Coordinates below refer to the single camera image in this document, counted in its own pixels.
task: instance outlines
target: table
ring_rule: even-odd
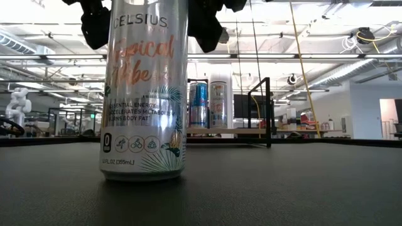
[[[402,150],[188,145],[182,176],[105,181],[99,143],[0,148],[0,225],[401,225]]]

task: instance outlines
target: ceiling pipe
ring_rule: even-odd
[[[380,53],[402,53],[402,37],[398,37],[386,44],[379,47]],[[376,50],[370,51],[370,53],[377,53]],[[341,65],[336,69],[320,76],[319,78],[310,82],[310,88],[317,87],[319,85],[332,85],[335,83],[341,83],[352,77],[360,75],[362,72],[372,70],[379,65],[377,59],[366,59],[356,63]]]

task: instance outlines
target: celsius can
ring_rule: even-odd
[[[226,82],[210,84],[210,126],[227,129],[227,85]]]
[[[115,0],[100,170],[108,180],[173,178],[184,169],[187,0]]]

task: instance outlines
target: ceiling light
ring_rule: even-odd
[[[329,90],[309,90],[310,92],[329,92]],[[307,90],[298,90],[298,93],[300,92],[307,92]]]
[[[28,90],[28,92],[40,92],[40,90]]]
[[[401,54],[367,54],[366,58],[402,58]]]
[[[49,60],[75,60],[75,59],[103,59],[103,55],[47,55]]]
[[[44,90],[44,92],[75,92],[74,90]]]
[[[69,99],[77,101],[77,102],[90,102],[90,100],[80,97],[69,97]]]
[[[199,59],[199,58],[230,58],[230,54],[189,54],[188,59]]]
[[[358,54],[303,54],[302,58],[357,58]]]
[[[34,88],[34,89],[43,89],[43,88],[45,88],[43,85],[40,85],[38,83],[31,83],[31,82],[17,82],[16,84],[22,85],[22,86],[25,86],[25,87],[29,87],[29,88]]]
[[[259,54],[258,58],[294,58],[294,54]],[[240,54],[239,58],[257,58],[257,54]]]
[[[0,60],[39,60],[40,56],[35,55],[17,55],[17,56],[9,56],[3,55],[0,56]]]
[[[78,92],[103,92],[103,90],[78,90]]]
[[[54,94],[54,93],[49,93],[49,94],[54,96],[54,97],[65,98],[64,96],[62,96],[60,94]]]

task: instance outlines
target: white wall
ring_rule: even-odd
[[[317,120],[327,122],[329,119],[334,121],[334,129],[342,130],[341,118],[350,118],[350,98],[349,98],[349,83],[344,82],[340,87],[330,87],[330,92],[326,93],[313,93],[312,100],[315,109]],[[275,116],[286,114],[286,109],[296,108],[296,110],[303,110],[310,108],[309,101],[291,102],[291,105],[281,106],[275,108]],[[346,133],[343,132],[328,132],[324,137],[331,136],[353,136],[352,124],[346,123]]]
[[[379,106],[381,111],[381,120],[383,122],[393,119],[398,120],[396,113],[395,99],[380,99]]]
[[[380,99],[402,98],[402,82],[391,85],[351,84],[353,133],[356,139],[382,139]]]

